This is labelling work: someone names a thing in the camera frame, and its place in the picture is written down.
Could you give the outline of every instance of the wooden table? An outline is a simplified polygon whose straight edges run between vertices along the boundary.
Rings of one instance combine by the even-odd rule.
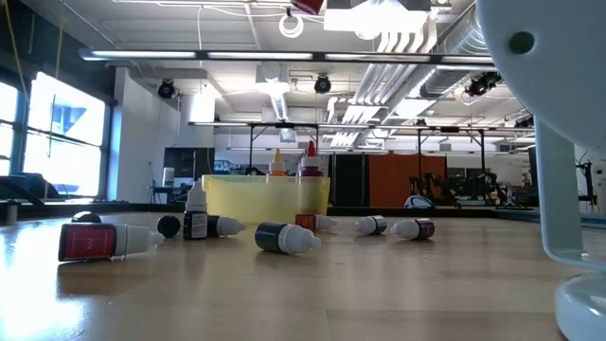
[[[0,227],[0,340],[561,339],[553,291],[583,271],[550,260],[536,224],[435,219],[432,241],[402,242],[359,237],[353,221],[338,219],[301,257],[260,252],[249,228],[63,264],[66,220]],[[592,247],[606,241],[586,233]]]

